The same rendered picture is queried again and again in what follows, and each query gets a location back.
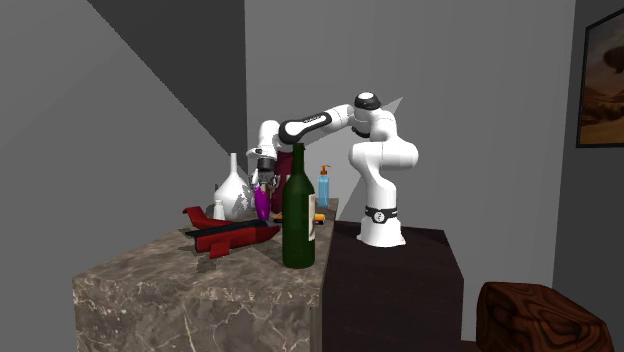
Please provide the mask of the dark red bottle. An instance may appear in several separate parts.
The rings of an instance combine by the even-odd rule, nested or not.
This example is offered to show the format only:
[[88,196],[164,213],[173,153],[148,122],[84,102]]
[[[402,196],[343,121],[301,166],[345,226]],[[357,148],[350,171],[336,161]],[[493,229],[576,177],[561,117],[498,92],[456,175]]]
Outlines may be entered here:
[[282,212],[282,194],[284,186],[288,180],[292,170],[293,155],[291,152],[277,152],[277,160],[275,163],[275,181],[276,187],[271,196],[271,211],[275,214]]

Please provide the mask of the purple vase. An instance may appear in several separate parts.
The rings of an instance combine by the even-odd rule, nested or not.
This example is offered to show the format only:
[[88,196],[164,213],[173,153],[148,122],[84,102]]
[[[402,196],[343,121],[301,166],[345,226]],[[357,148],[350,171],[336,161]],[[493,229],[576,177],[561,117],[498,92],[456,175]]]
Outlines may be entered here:
[[266,183],[259,183],[255,188],[255,209],[260,220],[270,217],[270,192]]

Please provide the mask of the white conical flask vase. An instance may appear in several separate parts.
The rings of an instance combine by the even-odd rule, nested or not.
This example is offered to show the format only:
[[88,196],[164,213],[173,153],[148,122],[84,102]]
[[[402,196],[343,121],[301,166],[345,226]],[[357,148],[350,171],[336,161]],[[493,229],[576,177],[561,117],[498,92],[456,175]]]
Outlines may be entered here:
[[225,181],[214,193],[214,200],[220,200],[224,218],[238,221],[251,216],[253,193],[246,181],[238,173],[237,154],[230,154],[230,172]]

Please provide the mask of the dark green wine bottle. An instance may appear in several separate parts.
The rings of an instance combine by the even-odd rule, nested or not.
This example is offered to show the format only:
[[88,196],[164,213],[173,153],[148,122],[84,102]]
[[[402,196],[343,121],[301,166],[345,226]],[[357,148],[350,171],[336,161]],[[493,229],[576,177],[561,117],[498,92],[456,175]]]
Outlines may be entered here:
[[292,170],[282,194],[282,259],[286,267],[302,269],[315,262],[315,195],[305,173],[305,146],[293,147]]

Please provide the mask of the blue pump dispenser bottle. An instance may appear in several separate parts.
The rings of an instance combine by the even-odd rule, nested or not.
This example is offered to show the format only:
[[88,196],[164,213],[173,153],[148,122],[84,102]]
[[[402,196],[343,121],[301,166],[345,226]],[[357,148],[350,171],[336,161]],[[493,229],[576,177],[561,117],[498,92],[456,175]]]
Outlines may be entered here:
[[330,200],[329,175],[327,171],[328,168],[330,168],[330,165],[322,165],[318,177],[318,206],[325,208],[329,206]]

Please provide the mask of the red and black toy plane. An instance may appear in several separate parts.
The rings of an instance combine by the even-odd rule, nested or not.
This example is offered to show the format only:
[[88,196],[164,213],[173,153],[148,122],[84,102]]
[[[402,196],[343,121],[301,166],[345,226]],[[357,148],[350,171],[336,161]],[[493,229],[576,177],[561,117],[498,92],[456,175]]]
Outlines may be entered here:
[[182,213],[195,227],[185,232],[194,239],[195,251],[208,253],[211,259],[227,256],[231,249],[264,243],[281,230],[279,224],[259,219],[232,222],[208,218],[199,206],[187,207]]

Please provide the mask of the orange and black small object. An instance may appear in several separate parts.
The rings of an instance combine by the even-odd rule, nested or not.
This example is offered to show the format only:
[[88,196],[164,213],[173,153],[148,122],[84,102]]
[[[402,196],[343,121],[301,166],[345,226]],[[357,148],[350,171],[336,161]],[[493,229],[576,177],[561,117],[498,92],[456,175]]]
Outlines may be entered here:
[[[314,215],[314,221],[316,225],[323,225],[325,223],[326,217],[324,214],[319,214],[316,213]],[[275,223],[282,223],[283,222],[283,216],[282,214],[277,214],[273,217],[273,222]]]

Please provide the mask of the marble counter block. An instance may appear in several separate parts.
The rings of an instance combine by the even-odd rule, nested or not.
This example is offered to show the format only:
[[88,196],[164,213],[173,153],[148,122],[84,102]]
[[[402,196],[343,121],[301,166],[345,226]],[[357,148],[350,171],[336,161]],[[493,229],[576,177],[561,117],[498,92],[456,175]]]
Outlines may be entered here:
[[306,269],[283,265],[279,235],[212,259],[175,230],[74,276],[77,352],[322,352],[337,209],[322,209]]

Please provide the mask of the dark brown robot stand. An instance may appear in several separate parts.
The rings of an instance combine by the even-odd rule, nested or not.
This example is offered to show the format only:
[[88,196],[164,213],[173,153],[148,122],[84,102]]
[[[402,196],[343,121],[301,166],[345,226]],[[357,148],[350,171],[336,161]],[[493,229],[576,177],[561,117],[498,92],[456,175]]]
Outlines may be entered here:
[[405,227],[402,246],[334,225],[322,288],[322,352],[460,352],[464,279],[442,230]]

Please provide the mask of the brown wooden block furniture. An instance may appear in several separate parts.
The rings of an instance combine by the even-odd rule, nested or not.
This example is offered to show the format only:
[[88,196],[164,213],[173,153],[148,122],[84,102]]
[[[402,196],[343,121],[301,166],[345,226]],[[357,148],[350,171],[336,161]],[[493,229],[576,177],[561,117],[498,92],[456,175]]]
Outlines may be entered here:
[[487,282],[476,308],[482,352],[615,352],[606,323],[541,284]]

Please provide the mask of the framed desert wall picture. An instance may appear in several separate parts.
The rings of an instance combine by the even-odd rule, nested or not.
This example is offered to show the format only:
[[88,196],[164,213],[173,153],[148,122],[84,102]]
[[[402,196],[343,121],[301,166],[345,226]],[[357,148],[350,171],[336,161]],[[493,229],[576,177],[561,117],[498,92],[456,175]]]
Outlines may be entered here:
[[586,27],[576,146],[624,146],[624,8]]

